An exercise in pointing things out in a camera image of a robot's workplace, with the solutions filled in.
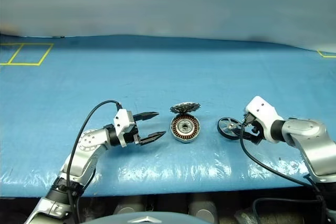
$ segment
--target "blue table surface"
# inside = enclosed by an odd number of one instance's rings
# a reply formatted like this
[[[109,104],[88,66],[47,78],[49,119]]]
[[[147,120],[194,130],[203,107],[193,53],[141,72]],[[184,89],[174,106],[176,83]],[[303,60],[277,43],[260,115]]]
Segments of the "blue table surface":
[[[44,196],[69,155],[88,112],[115,99],[134,114],[160,115],[139,123],[142,136],[166,130],[158,141],[106,152],[86,195],[135,195],[295,186],[246,157],[238,141],[223,138],[218,119],[241,120],[256,95],[284,118],[324,122],[336,136],[336,59],[260,42],[104,36],[0,37],[1,43],[43,42],[54,47],[40,66],[0,66],[0,195]],[[6,62],[17,46],[0,46]],[[36,62],[46,46],[25,45],[13,62]],[[199,102],[201,123],[189,144],[170,133],[180,102]],[[115,107],[97,111],[87,129],[112,123]],[[265,164],[303,179],[298,150],[266,141],[248,149]]]

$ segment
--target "small black wheel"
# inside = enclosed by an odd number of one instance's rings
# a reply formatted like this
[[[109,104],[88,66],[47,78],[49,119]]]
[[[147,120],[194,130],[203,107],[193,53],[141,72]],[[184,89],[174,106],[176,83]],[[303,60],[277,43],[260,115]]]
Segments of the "small black wheel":
[[[217,130],[223,136],[231,140],[238,140],[239,136],[232,129],[241,129],[241,123],[233,118],[221,118],[217,123]]]

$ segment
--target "yellow tape line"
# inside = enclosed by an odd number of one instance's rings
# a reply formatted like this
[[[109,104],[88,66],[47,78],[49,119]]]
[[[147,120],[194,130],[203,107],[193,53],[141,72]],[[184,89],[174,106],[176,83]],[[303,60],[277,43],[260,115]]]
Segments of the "yellow tape line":
[[[336,55],[324,55],[320,50],[317,50],[317,52],[324,58],[336,58]]]
[[[41,63],[44,61],[44,59],[47,57],[47,55],[50,53],[50,50],[54,46],[54,43],[0,43],[0,46],[14,46],[14,45],[20,45],[20,47],[15,51],[15,53],[12,55],[12,57],[9,59],[6,63],[0,63],[0,66],[40,66]],[[34,63],[25,63],[25,62],[12,62],[14,58],[17,56],[17,54],[21,51],[24,45],[49,45],[50,47],[47,49],[47,51],[44,53],[42,58],[38,62]]]

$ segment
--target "white wall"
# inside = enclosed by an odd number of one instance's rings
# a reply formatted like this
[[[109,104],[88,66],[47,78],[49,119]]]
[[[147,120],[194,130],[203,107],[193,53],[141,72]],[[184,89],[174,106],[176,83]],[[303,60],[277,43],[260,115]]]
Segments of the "white wall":
[[[262,40],[336,51],[336,0],[0,0],[0,31]]]

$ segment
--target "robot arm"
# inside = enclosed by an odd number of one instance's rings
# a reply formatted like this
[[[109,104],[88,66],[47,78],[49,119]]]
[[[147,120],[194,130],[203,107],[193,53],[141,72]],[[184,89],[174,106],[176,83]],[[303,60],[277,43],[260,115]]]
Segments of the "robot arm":
[[[244,124],[258,122],[264,139],[300,150],[309,174],[325,198],[328,215],[336,223],[336,143],[324,124],[314,120],[283,120],[275,108],[261,97],[246,106]]]
[[[76,146],[70,167],[70,189],[74,201],[84,193],[99,157],[113,146],[126,147],[128,143],[148,144],[160,138],[165,132],[156,132],[145,138],[139,137],[136,121],[147,120],[158,115],[156,112],[145,112],[132,115],[131,111],[119,109],[113,124],[99,130],[85,131]],[[68,199],[67,169],[70,156],[66,159],[61,171],[54,181],[46,197],[43,197],[26,220],[32,223],[64,223],[70,217],[71,207]]]

